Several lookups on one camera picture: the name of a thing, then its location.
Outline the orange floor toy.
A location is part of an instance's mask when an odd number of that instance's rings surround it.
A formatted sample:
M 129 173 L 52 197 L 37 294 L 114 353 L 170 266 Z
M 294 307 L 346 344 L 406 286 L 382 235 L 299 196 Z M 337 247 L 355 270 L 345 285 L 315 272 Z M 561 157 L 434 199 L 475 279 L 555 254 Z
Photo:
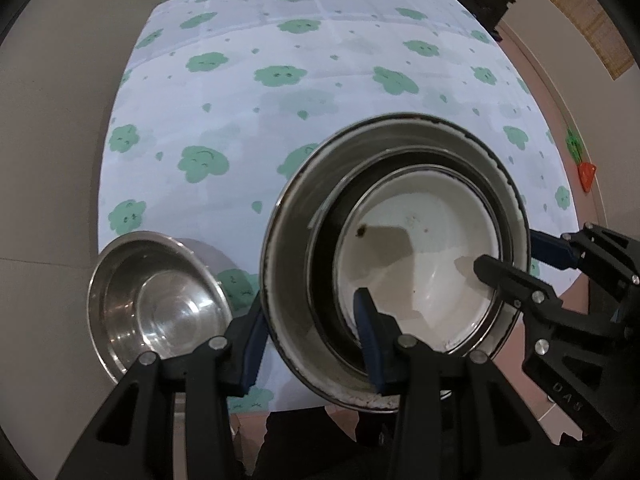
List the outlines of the orange floor toy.
M 577 171 L 582 190 L 586 194 L 590 193 L 593 187 L 593 182 L 596 180 L 597 167 L 591 162 L 580 162 L 577 165 Z

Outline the green floor toy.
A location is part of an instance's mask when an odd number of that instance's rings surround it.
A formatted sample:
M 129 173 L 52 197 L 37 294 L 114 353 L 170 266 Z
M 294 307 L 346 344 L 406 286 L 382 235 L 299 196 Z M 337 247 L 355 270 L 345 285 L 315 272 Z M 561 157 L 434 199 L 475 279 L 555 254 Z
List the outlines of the green floor toy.
M 576 165 L 581 164 L 584 161 L 584 148 L 582 147 L 582 140 L 576 132 L 571 128 L 566 130 L 565 144 L 570 152 L 570 157 L 574 160 Z

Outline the small white enamel bowl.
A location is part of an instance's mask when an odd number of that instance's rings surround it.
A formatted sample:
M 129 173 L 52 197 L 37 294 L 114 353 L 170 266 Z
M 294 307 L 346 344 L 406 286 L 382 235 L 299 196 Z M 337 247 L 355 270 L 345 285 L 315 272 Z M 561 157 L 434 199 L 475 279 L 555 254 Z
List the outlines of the small white enamel bowl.
M 460 350 L 489 318 L 494 295 L 474 260 L 498 256 L 499 229 L 478 188 L 444 167 L 397 169 L 349 211 L 334 257 L 336 302 L 354 332 L 354 292 L 432 349 Z

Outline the small steel bowl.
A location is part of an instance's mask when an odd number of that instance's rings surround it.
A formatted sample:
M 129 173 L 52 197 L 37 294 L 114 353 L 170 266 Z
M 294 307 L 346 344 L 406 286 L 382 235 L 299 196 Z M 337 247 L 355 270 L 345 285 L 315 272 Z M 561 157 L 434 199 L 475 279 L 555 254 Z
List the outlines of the small steel bowl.
M 331 351 L 358 373 L 357 288 L 403 332 L 436 351 L 461 353 L 487 333 L 499 309 L 474 260 L 514 255 L 506 212 L 487 179 L 437 152 L 398 153 L 357 169 L 330 201 L 316 247 L 312 312 Z

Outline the beige window curtain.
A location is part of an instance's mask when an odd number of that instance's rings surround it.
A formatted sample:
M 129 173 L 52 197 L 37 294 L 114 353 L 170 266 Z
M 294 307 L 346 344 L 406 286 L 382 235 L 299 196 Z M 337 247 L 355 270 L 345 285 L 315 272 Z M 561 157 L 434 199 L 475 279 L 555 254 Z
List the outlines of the beige window curtain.
M 634 65 L 634 56 L 598 0 L 549 0 L 578 30 L 613 80 Z

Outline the large white enamel bowl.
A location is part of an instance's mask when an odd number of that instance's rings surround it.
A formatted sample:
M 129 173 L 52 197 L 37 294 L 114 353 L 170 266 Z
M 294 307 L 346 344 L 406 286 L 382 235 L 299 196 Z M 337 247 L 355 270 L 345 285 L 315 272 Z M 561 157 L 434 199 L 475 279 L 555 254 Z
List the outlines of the large white enamel bowl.
M 292 373 L 327 401 L 393 413 L 367 375 L 354 295 L 367 289 L 401 331 L 432 349 L 495 356 L 518 310 L 473 269 L 530 261 L 524 204 L 478 136 L 412 113 L 357 122 L 296 170 L 262 246 L 262 306 Z

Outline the green cloud pattern tablecloth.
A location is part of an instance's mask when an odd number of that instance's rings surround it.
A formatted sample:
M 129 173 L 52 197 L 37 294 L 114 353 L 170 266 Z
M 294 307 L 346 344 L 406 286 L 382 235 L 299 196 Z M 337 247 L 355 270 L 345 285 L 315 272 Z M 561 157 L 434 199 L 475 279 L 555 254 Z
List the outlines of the green cloud pattern tablecloth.
M 388 113 L 472 132 L 508 168 L 532 228 L 577 228 L 544 115 L 457 0 L 167 0 L 116 94 L 99 242 L 145 230 L 204 243 L 242 313 L 282 188 L 334 132 Z

